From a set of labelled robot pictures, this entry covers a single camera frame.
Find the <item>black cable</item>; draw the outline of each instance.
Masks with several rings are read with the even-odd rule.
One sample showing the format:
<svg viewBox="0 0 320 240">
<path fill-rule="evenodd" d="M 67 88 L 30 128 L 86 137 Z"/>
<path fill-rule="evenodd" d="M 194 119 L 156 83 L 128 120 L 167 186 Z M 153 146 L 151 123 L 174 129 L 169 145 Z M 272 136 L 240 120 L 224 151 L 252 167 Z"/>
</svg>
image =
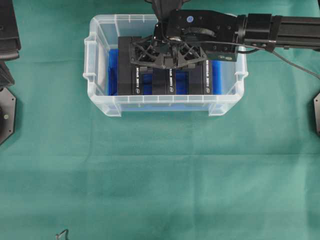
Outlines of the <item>black cable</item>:
<svg viewBox="0 0 320 240">
<path fill-rule="evenodd" d="M 311 75 L 315 76 L 316 78 L 318 78 L 318 79 L 320 80 L 320 75 L 319 75 L 319 74 L 317 74 L 317 73 L 315 73 L 315 72 L 313 72 L 313 71 L 310 71 L 310 70 L 308 70 L 308 69 L 306 69 L 306 68 L 304 68 L 304 67 L 302 67 L 302 66 L 299 66 L 299 65 L 297 65 L 297 64 L 289 61 L 288 59 L 286 59 L 285 57 L 281 56 L 280 54 L 278 54 L 278 53 L 275 52 L 275 51 L 273 51 L 272 54 L 274 54 L 275 56 L 277 56 L 277 57 L 280 58 L 281 60 L 285 61 L 287 64 L 289 64 L 289 65 L 291 65 L 291 66 L 293 66 L 293 67 L 295 67 L 295 68 L 297 68 L 297 69 L 300 69 L 300 70 L 302 70 L 302 71 L 304 71 L 304 72 L 306 72 L 306 73 L 308 73 L 308 74 L 311 74 Z"/>
<path fill-rule="evenodd" d="M 238 54 L 253 54 L 255 52 L 258 52 L 260 49 L 253 49 L 253 50 L 249 50 L 249 51 L 236 51 Z"/>
<path fill-rule="evenodd" d="M 60 232 L 59 234 L 56 234 L 55 239 L 59 240 L 63 234 L 64 234 L 64 239 L 69 240 L 69 238 L 68 238 L 69 230 L 68 229 L 65 229 L 62 232 Z"/>
</svg>

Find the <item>green cloth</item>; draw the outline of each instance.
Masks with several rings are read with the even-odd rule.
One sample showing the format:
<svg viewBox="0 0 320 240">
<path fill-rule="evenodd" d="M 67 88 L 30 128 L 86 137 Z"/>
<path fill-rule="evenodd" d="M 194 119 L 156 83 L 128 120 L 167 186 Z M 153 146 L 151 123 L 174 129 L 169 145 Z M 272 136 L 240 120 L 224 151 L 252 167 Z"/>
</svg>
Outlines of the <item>green cloth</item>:
<svg viewBox="0 0 320 240">
<path fill-rule="evenodd" d="M 99 14 L 152 13 L 142 0 L 14 0 L 16 132 L 0 146 L 0 239 L 318 240 L 320 81 L 248 55 L 226 115 L 105 116 L 87 96 L 84 39 Z M 316 0 L 193 0 L 184 9 L 320 17 Z M 320 73 L 318 52 L 278 50 Z"/>
</svg>

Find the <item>black metal mount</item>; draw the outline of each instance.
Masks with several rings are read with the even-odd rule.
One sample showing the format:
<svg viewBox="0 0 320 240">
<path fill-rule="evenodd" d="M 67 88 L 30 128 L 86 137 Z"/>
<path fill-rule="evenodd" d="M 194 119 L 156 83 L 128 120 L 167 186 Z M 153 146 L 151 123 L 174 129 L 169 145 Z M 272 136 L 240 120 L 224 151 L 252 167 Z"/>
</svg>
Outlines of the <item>black metal mount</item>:
<svg viewBox="0 0 320 240">
<path fill-rule="evenodd" d="M 0 145 L 15 131 L 16 97 L 7 89 L 0 90 Z"/>
<path fill-rule="evenodd" d="M 316 132 L 320 136 L 320 93 L 314 98 Z"/>
<path fill-rule="evenodd" d="M 12 0 L 0 1 L 0 145 L 15 131 L 16 98 L 6 88 L 15 84 L 5 61 L 19 57 L 21 43 Z"/>
</svg>

